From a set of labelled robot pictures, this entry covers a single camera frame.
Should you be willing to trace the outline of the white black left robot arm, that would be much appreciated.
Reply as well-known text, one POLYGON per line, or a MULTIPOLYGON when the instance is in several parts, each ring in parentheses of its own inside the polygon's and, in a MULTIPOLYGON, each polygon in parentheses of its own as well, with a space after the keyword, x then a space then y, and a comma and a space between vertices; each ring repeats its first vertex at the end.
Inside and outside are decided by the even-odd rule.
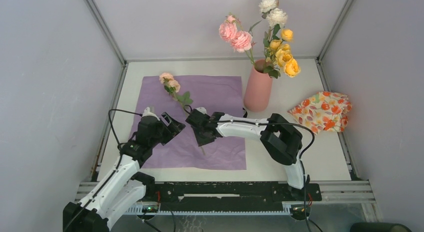
POLYGON ((63 231, 110 231, 136 201, 155 197, 155 179, 140 169, 157 145, 166 145, 186 126, 166 112, 157 116, 150 108, 139 117, 128 142, 118 144, 119 156, 112 169, 79 202, 65 206, 63 231))

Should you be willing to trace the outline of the yellow flower bunch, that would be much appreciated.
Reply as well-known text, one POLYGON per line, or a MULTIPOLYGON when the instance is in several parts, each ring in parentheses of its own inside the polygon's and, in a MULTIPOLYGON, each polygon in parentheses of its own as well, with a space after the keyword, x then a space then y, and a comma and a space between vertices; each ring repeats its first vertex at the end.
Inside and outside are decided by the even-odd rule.
POLYGON ((271 78, 277 79, 282 74, 293 78, 301 72, 289 44, 293 38, 293 31, 282 29, 280 25, 275 25, 266 33, 263 40, 265 56, 263 72, 271 78))

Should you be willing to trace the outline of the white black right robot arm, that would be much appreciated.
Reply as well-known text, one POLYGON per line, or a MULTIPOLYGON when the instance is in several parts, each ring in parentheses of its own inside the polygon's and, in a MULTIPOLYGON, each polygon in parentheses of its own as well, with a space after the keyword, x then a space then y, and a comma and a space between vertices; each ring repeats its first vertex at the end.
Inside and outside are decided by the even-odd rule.
POLYGON ((269 118, 249 119, 223 112, 208 115, 204 108, 197 108, 188 114, 186 123, 192 127, 198 146, 223 137, 260 141, 270 157, 283 166, 290 196, 301 200, 308 195, 309 187, 300 155, 303 135, 282 115, 273 113, 269 118))

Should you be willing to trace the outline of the pink flower stem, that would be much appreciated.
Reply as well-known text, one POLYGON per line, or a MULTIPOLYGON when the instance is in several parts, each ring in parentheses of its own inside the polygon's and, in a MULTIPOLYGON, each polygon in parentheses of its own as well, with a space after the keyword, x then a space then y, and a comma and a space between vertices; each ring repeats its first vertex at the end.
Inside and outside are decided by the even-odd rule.
POLYGON ((245 53, 258 72, 263 72, 260 64, 254 59, 253 47, 256 43, 253 41, 252 32, 245 31, 235 15, 229 13, 226 16, 225 21, 219 26, 218 34, 235 52, 245 53))

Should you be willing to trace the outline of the pink purple wrapping paper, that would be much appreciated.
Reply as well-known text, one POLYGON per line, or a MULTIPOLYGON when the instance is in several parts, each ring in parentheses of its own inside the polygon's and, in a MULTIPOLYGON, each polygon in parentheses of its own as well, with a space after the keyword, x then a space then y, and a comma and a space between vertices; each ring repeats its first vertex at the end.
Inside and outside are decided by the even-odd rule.
MULTIPOLYGON (((243 97, 240 76, 176 76, 179 95, 190 93, 192 108, 204 107, 208 115, 223 112, 242 117, 243 97)), ((166 92, 158 76, 144 77, 135 111, 141 113, 152 106, 157 115, 168 113, 185 124, 184 130, 166 145, 158 145, 143 168, 194 167, 212 170, 245 170, 246 147, 241 137, 220 137, 217 133, 201 134, 186 124, 187 113, 166 92)))

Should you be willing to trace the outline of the white flower stem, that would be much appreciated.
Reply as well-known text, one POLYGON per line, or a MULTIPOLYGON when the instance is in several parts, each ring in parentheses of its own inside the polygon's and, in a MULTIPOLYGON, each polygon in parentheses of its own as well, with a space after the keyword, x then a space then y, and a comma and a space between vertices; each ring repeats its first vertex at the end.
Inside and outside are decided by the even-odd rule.
POLYGON ((281 8, 279 8, 279 6, 280 0, 262 0, 259 3, 259 11, 261 13, 261 17, 268 24, 268 29, 267 31, 265 31, 264 37, 266 33, 275 25, 280 25, 282 29, 285 29, 288 20, 288 15, 281 8))

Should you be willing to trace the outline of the peach flower stem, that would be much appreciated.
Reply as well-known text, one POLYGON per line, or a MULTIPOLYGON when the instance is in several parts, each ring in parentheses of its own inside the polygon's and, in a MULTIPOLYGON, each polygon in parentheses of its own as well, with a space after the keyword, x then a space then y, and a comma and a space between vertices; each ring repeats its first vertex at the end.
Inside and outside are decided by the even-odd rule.
POLYGON ((163 85, 166 92, 175 100, 181 109, 184 111, 184 115, 188 118, 190 112, 192 111, 191 104, 193 99, 189 91, 180 93, 181 85, 170 73, 162 73, 159 76, 159 81, 163 85))

